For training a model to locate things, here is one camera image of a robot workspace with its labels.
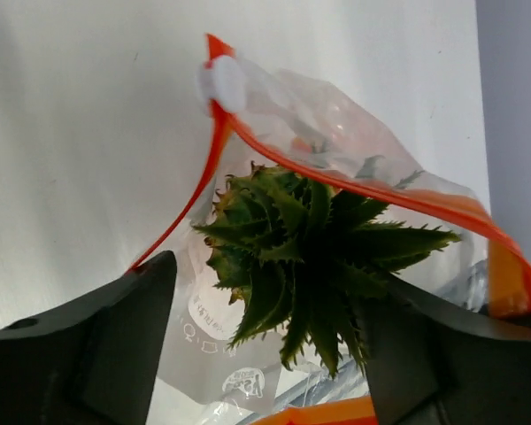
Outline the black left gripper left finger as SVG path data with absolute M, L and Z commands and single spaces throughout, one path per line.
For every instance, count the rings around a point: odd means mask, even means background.
M 177 262 L 136 270 L 0 329 L 0 424 L 144 424 Z

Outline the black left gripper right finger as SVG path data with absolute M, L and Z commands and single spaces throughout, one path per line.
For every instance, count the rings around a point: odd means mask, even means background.
M 531 314 L 495 319 L 394 278 L 361 320 L 380 424 L 531 424 Z

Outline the clear zip bag orange zipper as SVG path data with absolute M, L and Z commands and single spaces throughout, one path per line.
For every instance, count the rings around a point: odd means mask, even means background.
M 214 35 L 213 135 L 166 230 L 184 424 L 531 424 L 531 265 L 335 86 Z

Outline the orange spiky pineapple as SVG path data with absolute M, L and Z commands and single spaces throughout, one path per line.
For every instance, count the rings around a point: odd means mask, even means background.
M 244 304 L 230 346 L 283 328 L 285 368 L 306 346 L 331 375 L 342 347 L 364 367 L 364 302 L 384 299 L 393 274 L 459 241 L 451 230 L 384 221 L 388 207 L 282 166 L 253 164 L 244 176 L 230 174 L 213 221 L 196 225 L 217 288 Z

